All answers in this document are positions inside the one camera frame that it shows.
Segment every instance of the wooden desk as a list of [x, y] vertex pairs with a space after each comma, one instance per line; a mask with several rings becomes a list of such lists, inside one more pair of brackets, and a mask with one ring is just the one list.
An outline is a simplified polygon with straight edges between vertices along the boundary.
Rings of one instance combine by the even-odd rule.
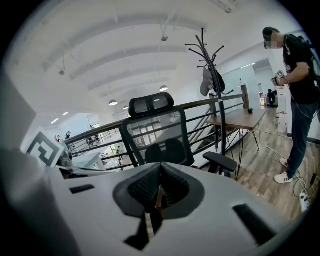
[[[239, 162], [238, 162], [238, 170], [235, 171], [235, 179], [236, 180], [238, 180], [241, 161], [242, 161], [242, 154], [244, 151], [244, 138], [249, 133], [249, 131], [252, 131], [253, 137], [256, 142], [256, 146], [259, 151], [259, 149], [260, 149], [260, 125], [259, 125], [259, 123], [260, 123], [261, 119], [265, 116], [267, 111], [268, 111], [267, 109], [254, 109], [253, 112], [250, 114], [250, 113], [248, 113], [248, 109], [245, 108], [245, 109], [237, 109], [237, 110], [234, 110], [232, 112], [225, 114], [225, 125], [228, 128], [232, 128], [234, 130], [238, 129], [238, 132], [235, 135], [235, 137], [237, 137], [237, 135], [239, 134]], [[209, 124], [216, 125], [216, 126], [221, 126], [220, 116], [209, 119], [206, 122]], [[259, 127], [259, 135], [258, 135], [259, 139], [258, 140], [256, 138], [256, 134], [254, 131], [256, 126]]]
[[[225, 114], [225, 125], [232, 129], [253, 131], [267, 113], [267, 109], [254, 109], [249, 114], [247, 109], [237, 109]], [[220, 116], [206, 121], [209, 124], [221, 126]]]

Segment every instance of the ceiling light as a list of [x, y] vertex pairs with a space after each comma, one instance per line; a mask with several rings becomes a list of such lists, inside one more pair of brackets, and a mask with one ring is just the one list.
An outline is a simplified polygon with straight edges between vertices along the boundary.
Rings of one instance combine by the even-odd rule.
[[114, 106], [114, 105], [117, 105], [117, 104], [118, 104], [118, 101], [116, 101], [114, 99], [110, 100], [110, 102], [109, 102], [109, 106]]
[[166, 91], [166, 90], [168, 90], [169, 88], [166, 86], [166, 85], [162, 85], [161, 87], [160, 87], [160, 92], [164, 92], [164, 91]]
[[51, 124], [54, 124], [54, 123], [55, 123], [56, 121], [58, 121], [58, 120], [59, 120], [59, 118], [53, 120], [53, 121], [51, 122]]
[[249, 64], [249, 65], [246, 65], [246, 66], [243, 66], [243, 67], [240, 67], [240, 69], [243, 69], [243, 68], [245, 68], [245, 67], [249, 67], [251, 64]]

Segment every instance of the metal railing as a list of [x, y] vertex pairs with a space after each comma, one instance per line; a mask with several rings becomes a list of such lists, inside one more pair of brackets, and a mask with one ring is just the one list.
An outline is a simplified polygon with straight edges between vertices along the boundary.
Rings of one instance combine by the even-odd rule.
[[[242, 98], [242, 101], [243, 101], [242, 103], [227, 107], [227, 108], [225, 108], [225, 110], [232, 109], [234, 107], [238, 107], [241, 105], [243, 105], [244, 108], [249, 107], [249, 98], [248, 98], [248, 94], [247, 94], [247, 88], [245, 85], [242, 85], [241, 89], [242, 89], [243, 94], [225, 96], [222, 98], [224, 101]], [[217, 113], [220, 112], [219, 110], [216, 110], [216, 103], [217, 102], [218, 102], [217, 98], [210, 98], [210, 99], [189, 102], [189, 103], [181, 104], [178, 106], [184, 110], [197, 108], [197, 107], [205, 106], [205, 105], [210, 106], [209, 110], [205, 114], [188, 119], [186, 121], [187, 123], [189, 123], [189, 122], [193, 122], [193, 121], [200, 119], [199, 123], [195, 126], [195, 128], [191, 131], [188, 131], [190, 146], [195, 145], [196, 143], [199, 143], [199, 142], [204, 141], [204, 140], [211, 138], [211, 137], [215, 138], [215, 140], [213, 142], [211, 142], [203, 147], [198, 147], [195, 151], [192, 152], [193, 155], [199, 154], [214, 145], [216, 145], [216, 147], [217, 147], [218, 143], [221, 140], [220, 137], [218, 136], [218, 133], [220, 130], [219, 127], [217, 126], [218, 128], [216, 129], [213, 124], [206, 123], [206, 121], [210, 117], [214, 118], [217, 116]], [[116, 170], [116, 169], [122, 169], [122, 168], [129, 167], [129, 166], [137, 167], [138, 166], [137, 160], [136, 160], [133, 152], [131, 151], [129, 144], [126, 142], [126, 140], [123, 140], [123, 135], [122, 135], [122, 132], [120, 129], [122, 122], [123, 122], [123, 120], [120, 120], [120, 121], [116, 121], [116, 122], [98, 127], [96, 129], [89, 130], [89, 131], [84, 132], [82, 134], [79, 134], [75, 137], [69, 138], [69, 139], [65, 140], [64, 142], [68, 146], [68, 148], [70, 149], [70, 151], [72, 152], [74, 157], [81, 156], [81, 155], [85, 154], [86, 152], [89, 152], [92, 150], [106, 148], [106, 147], [110, 147], [115, 144], [124, 143], [124, 146], [125, 146], [127, 152], [113, 154], [110, 156], [108, 155], [106, 157], [102, 157], [101, 160], [106, 161], [106, 160], [111, 160], [114, 158], [122, 158], [122, 157], [129, 156], [130, 163], [124, 163], [119, 166], [106, 168], [106, 170], [111, 171], [111, 170]], [[211, 132], [209, 132], [209, 134], [201, 137], [204, 130], [209, 127], [212, 127], [212, 128], [214, 127], [214, 130], [211, 130]], [[148, 135], [148, 134], [155, 133], [155, 132], [161, 131], [161, 130], [162, 130], [161, 128], [154, 129], [154, 130], [139, 134], [139, 136]], [[121, 139], [106, 142], [106, 139], [111, 138], [113, 135], [115, 135], [117, 133], [120, 133]], [[101, 138], [102, 141], [100, 143], [97, 143], [97, 138], [99, 138], [99, 139]], [[77, 147], [76, 148], [72, 148], [72, 147], [74, 145], [81, 143], [81, 142], [82, 142], [82, 146], [85, 146], [85, 145], [86, 146], [83, 148], [80, 148], [80, 146], [78, 146], [78, 149], [80, 149], [80, 150], [75, 152], [75, 150], [77, 150]]]

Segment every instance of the white ceiling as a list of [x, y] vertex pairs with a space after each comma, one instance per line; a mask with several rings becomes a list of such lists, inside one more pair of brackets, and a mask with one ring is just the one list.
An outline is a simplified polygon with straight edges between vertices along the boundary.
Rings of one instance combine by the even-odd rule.
[[[225, 46], [221, 63], [261, 42], [264, 27], [283, 24], [274, 1], [223, 0], [228, 14], [217, 2], [51, 1], [13, 41], [6, 70], [37, 112], [121, 113], [130, 99], [158, 93], [161, 85], [173, 93], [201, 82], [201, 57], [185, 46], [197, 42], [201, 27], [209, 53]], [[108, 106], [112, 99], [119, 104]]]

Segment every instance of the person in background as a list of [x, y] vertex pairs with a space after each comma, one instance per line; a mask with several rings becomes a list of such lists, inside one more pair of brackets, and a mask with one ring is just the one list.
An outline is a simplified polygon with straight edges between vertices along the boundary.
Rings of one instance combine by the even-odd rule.
[[276, 96], [275, 96], [275, 94], [272, 92], [271, 89], [268, 90], [268, 95], [267, 95], [267, 97], [268, 97], [268, 100], [269, 100], [271, 106], [273, 106], [273, 105], [275, 104], [275, 101], [276, 101]]
[[118, 146], [117, 150], [116, 150], [116, 154], [120, 154], [120, 146]]
[[317, 111], [319, 91], [313, 79], [314, 71], [310, 70], [313, 65], [308, 58], [308, 49], [300, 38], [282, 34], [274, 27], [265, 27], [262, 35], [266, 49], [283, 49], [287, 75], [280, 78], [277, 85], [287, 85], [291, 93], [293, 147], [288, 159], [280, 159], [286, 171], [276, 175], [274, 180], [280, 184], [290, 183], [305, 157], [308, 133]]
[[69, 139], [70, 137], [71, 137], [71, 132], [68, 131], [68, 132], [66, 133], [66, 135], [65, 135], [65, 139], [67, 140], [67, 139]]

